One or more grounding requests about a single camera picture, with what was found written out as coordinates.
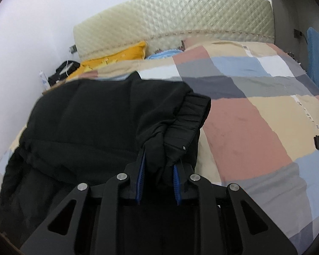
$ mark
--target silver screw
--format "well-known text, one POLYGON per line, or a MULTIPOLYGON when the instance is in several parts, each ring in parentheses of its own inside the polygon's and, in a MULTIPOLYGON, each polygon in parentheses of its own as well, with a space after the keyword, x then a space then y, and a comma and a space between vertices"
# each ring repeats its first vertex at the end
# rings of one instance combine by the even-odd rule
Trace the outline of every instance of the silver screw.
POLYGON ((77 189, 80 190, 80 191, 84 191, 87 189, 87 184, 86 183, 80 183, 78 186, 77 186, 77 189))
POLYGON ((190 176, 190 179, 191 179, 192 181, 198 181, 198 180, 201 179, 201 176, 199 176, 198 174, 194 173, 194 174, 192 174, 192 175, 190 176))
POLYGON ((127 177, 128 177, 128 175, 126 173, 119 173, 117 175, 118 180, 125 180, 127 177))
POLYGON ((231 185, 229 185, 229 189, 231 189, 232 191, 236 192, 240 189, 240 186, 237 185, 236 183, 232 183, 231 185))

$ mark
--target patchwork blanket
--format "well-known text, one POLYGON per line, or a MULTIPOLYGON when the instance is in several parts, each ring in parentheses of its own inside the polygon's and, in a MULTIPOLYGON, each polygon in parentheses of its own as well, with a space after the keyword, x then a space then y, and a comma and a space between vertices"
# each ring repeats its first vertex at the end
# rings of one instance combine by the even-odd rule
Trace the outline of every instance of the patchwork blanket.
POLYGON ((120 80, 133 71, 185 81, 212 98, 196 172, 215 184, 238 183, 304 252, 319 233, 319 89, 298 63, 273 44, 209 41, 73 79, 120 80))

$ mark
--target quilted headboard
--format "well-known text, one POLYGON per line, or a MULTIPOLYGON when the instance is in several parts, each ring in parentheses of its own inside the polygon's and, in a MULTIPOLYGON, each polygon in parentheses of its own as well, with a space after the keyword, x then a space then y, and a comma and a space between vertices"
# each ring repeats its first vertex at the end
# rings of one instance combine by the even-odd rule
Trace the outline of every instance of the quilted headboard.
POLYGON ((73 28, 82 60, 105 56, 145 40, 147 55, 181 46, 189 36, 274 43, 267 0, 131 0, 73 28))

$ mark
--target bed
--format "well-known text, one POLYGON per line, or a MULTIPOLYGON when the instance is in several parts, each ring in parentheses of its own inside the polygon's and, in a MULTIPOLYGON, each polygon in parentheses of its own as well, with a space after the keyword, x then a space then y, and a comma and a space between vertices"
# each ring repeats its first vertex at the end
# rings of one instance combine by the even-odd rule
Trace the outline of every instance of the bed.
MULTIPOLYGON (((196 173, 239 184, 303 254, 319 234, 319 89, 274 45, 266 0, 132 0, 73 29, 82 60, 146 41, 153 60, 107 65, 71 80, 184 81, 212 98, 196 173)), ((0 161, 0 184, 19 135, 0 161)))

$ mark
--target triangular cutout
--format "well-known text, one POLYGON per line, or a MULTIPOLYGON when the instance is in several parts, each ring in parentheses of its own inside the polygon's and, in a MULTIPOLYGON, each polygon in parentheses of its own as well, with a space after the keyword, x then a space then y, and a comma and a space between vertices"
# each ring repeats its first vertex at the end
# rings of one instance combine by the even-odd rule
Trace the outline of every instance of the triangular cutout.
POLYGON ((242 200, 241 206, 246 217, 249 232, 252 235, 256 235, 268 230, 267 224, 257 215, 257 213, 255 213, 253 208, 250 207, 246 201, 242 200))
POLYGON ((48 230, 63 236, 66 235, 70 227, 76 203, 76 200, 71 200, 59 213, 59 215, 50 223, 48 230))

